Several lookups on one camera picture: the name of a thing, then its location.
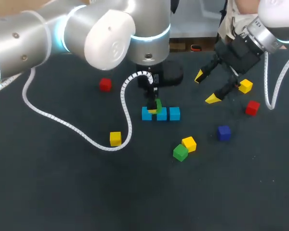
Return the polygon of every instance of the yellow cube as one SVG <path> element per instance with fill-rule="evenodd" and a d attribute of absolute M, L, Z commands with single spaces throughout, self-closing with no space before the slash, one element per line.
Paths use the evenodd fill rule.
<path fill-rule="evenodd" d="M 120 131 L 111 132 L 110 133 L 110 146 L 111 147 L 118 147 L 121 144 L 122 144 L 121 132 Z"/>
<path fill-rule="evenodd" d="M 251 90 L 251 88 L 252 88 L 252 82 L 250 82 L 247 79 L 241 81 L 240 84 L 241 84 L 241 86 L 239 87 L 239 90 L 241 92 L 243 92 L 244 94 L 249 92 Z"/>
<path fill-rule="evenodd" d="M 153 110 L 148 110 L 149 113 L 151 114 L 157 114 L 158 110 L 157 109 L 153 109 Z"/>
<path fill-rule="evenodd" d="M 182 145 L 188 149 L 188 153 L 196 151 L 196 142 L 194 141 L 193 137 L 188 137 L 182 140 Z"/>

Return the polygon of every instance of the red cube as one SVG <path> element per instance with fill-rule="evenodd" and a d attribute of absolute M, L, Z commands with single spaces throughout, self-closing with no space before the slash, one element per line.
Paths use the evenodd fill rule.
<path fill-rule="evenodd" d="M 255 116 L 257 115 L 257 111 L 260 107 L 260 103 L 256 102 L 256 101 L 250 101 L 249 104 L 247 105 L 246 111 L 245 113 L 248 115 L 252 115 Z"/>
<path fill-rule="evenodd" d="M 102 78 L 100 81 L 100 90 L 104 92 L 110 92 L 111 80 L 108 78 Z"/>

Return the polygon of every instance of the wall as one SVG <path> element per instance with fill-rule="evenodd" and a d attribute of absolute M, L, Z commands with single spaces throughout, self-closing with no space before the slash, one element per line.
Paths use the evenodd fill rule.
<path fill-rule="evenodd" d="M 171 16 L 172 38 L 215 37 L 224 0 L 180 0 Z"/>

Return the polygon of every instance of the toy block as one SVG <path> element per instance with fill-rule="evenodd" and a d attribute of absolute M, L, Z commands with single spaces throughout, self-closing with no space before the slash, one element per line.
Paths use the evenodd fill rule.
<path fill-rule="evenodd" d="M 219 126 L 217 129 L 217 138 L 219 141 L 228 141 L 231 138 L 231 130 L 228 126 Z"/>
<path fill-rule="evenodd" d="M 100 90 L 104 92 L 110 92 L 111 80 L 108 78 L 102 78 L 100 81 Z"/>
<path fill-rule="evenodd" d="M 156 109 L 148 110 L 149 113 L 156 115 L 162 111 L 162 102 L 160 101 L 160 99 L 155 100 L 155 106 Z"/>
<path fill-rule="evenodd" d="M 110 133 L 110 146 L 111 147 L 117 147 L 122 144 L 122 139 L 121 139 L 121 132 L 116 131 L 116 132 L 111 132 Z"/>
<path fill-rule="evenodd" d="M 176 158 L 179 161 L 184 161 L 188 156 L 188 149 L 185 148 L 182 144 L 179 144 L 174 150 L 173 150 L 173 157 Z"/>
<path fill-rule="evenodd" d="M 155 115 L 158 113 L 158 106 L 157 106 L 157 103 L 156 101 L 154 100 L 149 100 L 147 105 L 146 105 L 146 108 L 148 110 L 149 113 Z"/>
<path fill-rule="evenodd" d="M 163 107 L 161 112 L 157 114 L 157 121 L 167 121 L 167 108 Z"/>
<path fill-rule="evenodd" d="M 260 103 L 256 101 L 250 101 L 249 104 L 247 105 L 245 113 L 248 115 L 255 116 L 257 115 L 258 109 L 260 107 Z"/>
<path fill-rule="evenodd" d="M 143 121 L 151 121 L 152 120 L 152 114 L 149 113 L 147 107 L 142 108 L 141 116 L 142 116 Z"/>
<path fill-rule="evenodd" d="M 188 153 L 196 151 L 196 142 L 193 137 L 188 137 L 182 140 L 182 145 L 188 149 Z"/>
<path fill-rule="evenodd" d="M 181 117 L 181 112 L 179 107 L 170 107 L 170 121 L 179 121 Z"/>
<path fill-rule="evenodd" d="M 248 93 L 252 88 L 252 82 L 247 79 L 241 81 L 240 84 L 241 86 L 239 87 L 239 90 L 244 94 Z"/>

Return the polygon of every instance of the light blue block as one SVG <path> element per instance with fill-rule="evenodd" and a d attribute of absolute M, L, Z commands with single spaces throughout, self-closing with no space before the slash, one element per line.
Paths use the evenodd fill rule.
<path fill-rule="evenodd" d="M 167 108 L 162 107 L 162 111 L 157 114 L 157 121 L 167 121 Z"/>
<path fill-rule="evenodd" d="M 151 121 L 152 120 L 152 114 L 149 113 L 147 107 L 143 107 L 141 112 L 142 120 L 143 121 Z"/>
<path fill-rule="evenodd" d="M 171 107 L 169 108 L 170 113 L 170 121 L 179 121 L 181 117 L 180 108 L 179 107 Z"/>

